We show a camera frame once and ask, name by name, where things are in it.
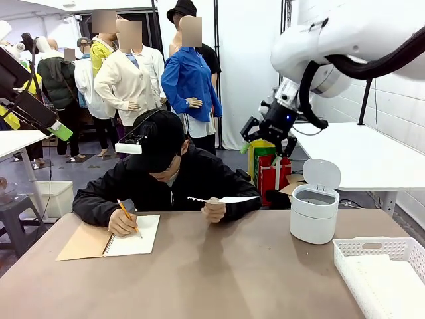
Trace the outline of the person's left hand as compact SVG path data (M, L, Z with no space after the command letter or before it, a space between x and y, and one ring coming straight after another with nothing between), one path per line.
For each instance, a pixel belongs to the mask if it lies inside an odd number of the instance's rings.
M204 203L201 212L210 223L219 223L226 214L226 204L215 197L211 197Z

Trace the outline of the person's right hand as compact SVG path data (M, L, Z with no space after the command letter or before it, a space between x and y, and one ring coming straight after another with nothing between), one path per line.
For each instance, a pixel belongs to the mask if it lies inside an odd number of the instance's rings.
M119 237L133 234L137 231L137 216L127 216L124 210L116 209L110 216L108 230Z

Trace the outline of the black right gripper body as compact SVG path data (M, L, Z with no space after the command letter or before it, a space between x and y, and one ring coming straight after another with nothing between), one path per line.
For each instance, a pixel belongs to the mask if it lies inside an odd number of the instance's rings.
M282 140L288 137L288 133L298 118L298 113L274 99L272 102L261 101L259 113L262 119L259 124L260 137L275 146L280 146Z

